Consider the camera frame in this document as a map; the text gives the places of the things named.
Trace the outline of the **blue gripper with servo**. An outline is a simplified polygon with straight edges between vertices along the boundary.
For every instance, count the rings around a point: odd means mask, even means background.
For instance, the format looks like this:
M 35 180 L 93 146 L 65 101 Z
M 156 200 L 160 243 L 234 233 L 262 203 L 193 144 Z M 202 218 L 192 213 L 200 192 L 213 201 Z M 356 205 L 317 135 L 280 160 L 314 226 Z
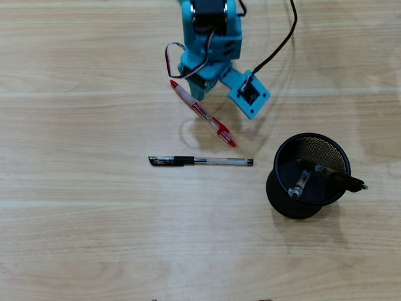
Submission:
M 193 70 L 202 63 L 203 59 L 189 51 L 180 57 L 178 70 L 181 75 Z M 187 79 L 190 94 L 197 101 L 204 97 L 215 87 L 218 82 L 230 89 L 238 89 L 241 86 L 241 73 L 238 72 L 232 61 L 208 61 L 200 70 L 190 75 Z

